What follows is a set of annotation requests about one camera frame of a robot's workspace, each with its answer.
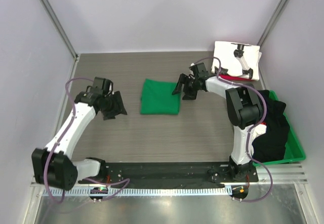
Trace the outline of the green t shirt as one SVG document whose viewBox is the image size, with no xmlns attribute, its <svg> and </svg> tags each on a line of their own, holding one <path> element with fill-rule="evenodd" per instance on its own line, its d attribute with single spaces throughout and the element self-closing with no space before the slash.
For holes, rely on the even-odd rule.
<svg viewBox="0 0 324 224">
<path fill-rule="evenodd" d="M 140 114 L 178 115 L 181 103 L 180 94 L 172 94 L 176 85 L 176 82 L 145 79 L 142 87 Z"/>
</svg>

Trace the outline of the green plastic bin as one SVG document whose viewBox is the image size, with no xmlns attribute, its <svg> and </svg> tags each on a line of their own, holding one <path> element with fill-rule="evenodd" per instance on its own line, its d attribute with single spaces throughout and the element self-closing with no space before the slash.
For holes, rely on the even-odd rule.
<svg viewBox="0 0 324 224">
<path fill-rule="evenodd" d="M 280 101 L 274 91 L 270 91 L 270 98 Z M 289 119 L 285 112 L 284 112 L 284 116 L 286 117 L 286 119 L 290 125 L 290 131 L 288 134 L 288 141 L 286 143 L 286 152 L 285 152 L 284 159 L 279 160 L 279 161 L 264 162 L 265 165 L 286 164 L 286 163 L 298 162 L 298 161 L 303 161 L 306 158 L 304 149 L 303 149 L 301 143 L 299 142 L 297 135 L 296 135 L 293 127 L 291 126 Z"/>
</svg>

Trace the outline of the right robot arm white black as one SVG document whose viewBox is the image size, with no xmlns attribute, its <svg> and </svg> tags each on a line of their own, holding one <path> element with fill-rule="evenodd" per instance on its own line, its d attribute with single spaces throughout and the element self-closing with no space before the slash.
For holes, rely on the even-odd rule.
<svg viewBox="0 0 324 224">
<path fill-rule="evenodd" d="M 228 81 L 218 74 L 209 74 L 204 63 L 191 64 L 189 69 L 190 74 L 180 74 L 172 94 L 184 93 L 183 100 L 195 100 L 198 91 L 205 91 L 226 100 L 227 115 L 234 128 L 228 175 L 233 181 L 243 181 L 252 171 L 252 135 L 255 127 L 265 118 L 265 100 L 252 86 Z"/>
</svg>

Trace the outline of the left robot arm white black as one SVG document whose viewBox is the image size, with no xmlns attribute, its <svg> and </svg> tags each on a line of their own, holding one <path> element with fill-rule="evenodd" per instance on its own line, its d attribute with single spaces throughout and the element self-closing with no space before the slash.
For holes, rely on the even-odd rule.
<svg viewBox="0 0 324 224">
<path fill-rule="evenodd" d="M 88 157 L 73 162 L 73 152 L 85 129 L 99 113 L 104 120 L 127 114 L 121 93 L 114 90 L 111 80 L 95 77 L 91 85 L 75 97 L 70 95 L 70 83 L 65 84 L 66 95 L 72 106 L 69 116 L 53 139 L 31 154 L 35 181 L 46 188 L 64 191 L 71 190 L 79 181 L 93 179 L 102 183 L 107 179 L 105 160 Z"/>
</svg>

